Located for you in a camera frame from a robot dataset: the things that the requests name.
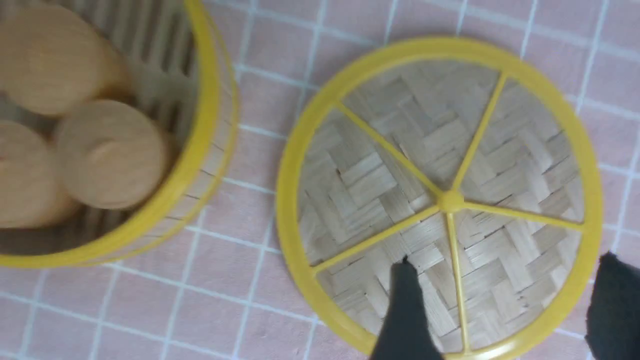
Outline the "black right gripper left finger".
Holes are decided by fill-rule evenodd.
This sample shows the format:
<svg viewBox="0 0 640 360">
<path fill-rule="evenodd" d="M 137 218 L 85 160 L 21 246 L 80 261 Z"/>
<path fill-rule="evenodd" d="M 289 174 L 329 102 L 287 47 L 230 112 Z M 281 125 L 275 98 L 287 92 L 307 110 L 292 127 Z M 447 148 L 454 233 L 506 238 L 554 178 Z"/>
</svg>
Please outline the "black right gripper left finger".
<svg viewBox="0 0 640 360">
<path fill-rule="evenodd" d="M 430 335 L 419 276 L 409 258 L 391 265 L 390 301 L 371 360 L 443 360 Z"/>
</svg>

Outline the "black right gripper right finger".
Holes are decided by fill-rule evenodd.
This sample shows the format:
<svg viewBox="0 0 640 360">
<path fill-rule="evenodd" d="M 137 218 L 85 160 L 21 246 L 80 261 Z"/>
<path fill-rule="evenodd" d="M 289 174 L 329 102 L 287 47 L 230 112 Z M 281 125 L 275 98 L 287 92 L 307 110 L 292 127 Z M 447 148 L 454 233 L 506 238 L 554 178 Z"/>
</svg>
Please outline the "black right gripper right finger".
<svg viewBox="0 0 640 360">
<path fill-rule="evenodd" d="M 610 251 L 599 258 L 585 341 L 595 360 L 640 358 L 640 271 Z"/>
</svg>

